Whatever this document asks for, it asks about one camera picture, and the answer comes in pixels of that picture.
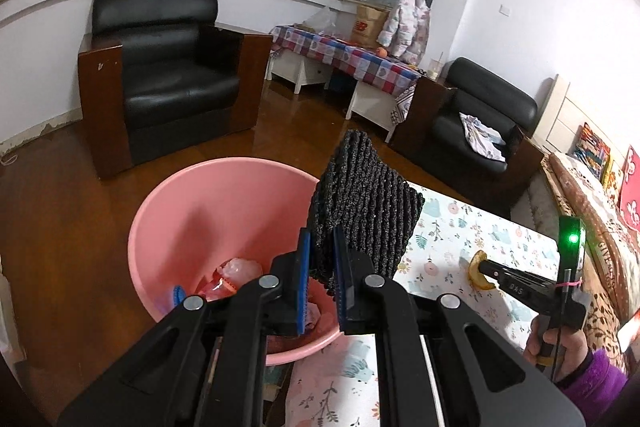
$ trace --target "black ribbed cloth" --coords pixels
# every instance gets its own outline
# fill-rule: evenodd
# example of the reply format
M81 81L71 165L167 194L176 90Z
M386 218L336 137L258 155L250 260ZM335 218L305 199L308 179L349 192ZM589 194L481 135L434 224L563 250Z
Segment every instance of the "black ribbed cloth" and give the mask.
M422 195L380 160L365 132L347 131L309 207L311 276L333 294L331 233L341 225L347 247L368 254L375 272L392 278L423 204Z

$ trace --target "human hand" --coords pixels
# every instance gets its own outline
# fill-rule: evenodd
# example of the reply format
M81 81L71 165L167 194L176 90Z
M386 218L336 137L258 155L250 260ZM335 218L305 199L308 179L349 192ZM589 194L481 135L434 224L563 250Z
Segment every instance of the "human hand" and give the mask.
M533 365L536 364L536 357L540 352L540 340L538 338L538 330L540 323L538 317L531 321L531 334L527 339L527 346L525 347L523 356L528 362ZM556 345L558 340L558 329L547 330L542 335L542 339L547 344ZM587 337L584 336L584 331L577 330L572 331L566 326L562 327L560 333L560 344L564 346L564 360L562 365L556 369L555 381L560 381L564 377L568 377L574 372L578 366L584 361L589 352L589 346L587 345Z

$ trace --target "purple sleeve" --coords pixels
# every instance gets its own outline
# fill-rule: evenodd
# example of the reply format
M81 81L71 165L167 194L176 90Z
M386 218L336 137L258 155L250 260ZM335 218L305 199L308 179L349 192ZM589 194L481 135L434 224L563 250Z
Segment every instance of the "purple sleeve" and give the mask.
M593 424L615 400L626 384L626 376L609 363L607 353L599 349L593 353L589 368L562 392L584 416L587 425Z

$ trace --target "chair seat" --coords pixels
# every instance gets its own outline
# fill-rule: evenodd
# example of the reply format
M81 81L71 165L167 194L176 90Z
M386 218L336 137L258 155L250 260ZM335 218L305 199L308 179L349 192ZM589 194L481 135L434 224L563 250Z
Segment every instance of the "chair seat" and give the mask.
M439 142L459 153L464 159L468 159L492 174L502 174L507 170L506 162L490 160L471 149L471 146L465 138L465 128L460 120L460 115L456 112L446 112L437 116L433 121L431 133ZM501 146L496 147L508 161L509 158L506 154L506 148Z
M238 97L237 76L192 60L167 60L123 68L127 129L139 129L231 107Z

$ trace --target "white headboard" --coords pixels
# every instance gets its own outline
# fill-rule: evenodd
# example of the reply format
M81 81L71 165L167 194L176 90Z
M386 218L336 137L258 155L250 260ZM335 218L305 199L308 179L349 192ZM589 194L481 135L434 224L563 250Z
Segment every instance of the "white headboard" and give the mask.
M600 125L588 117L580 108L580 103L571 96L569 85L569 81L559 74L556 75L551 90L546 96L533 139L549 152L572 153L582 126L586 122L593 132L611 147L613 159L622 168L629 143L624 143L623 139L614 141L610 138L613 133L607 134Z

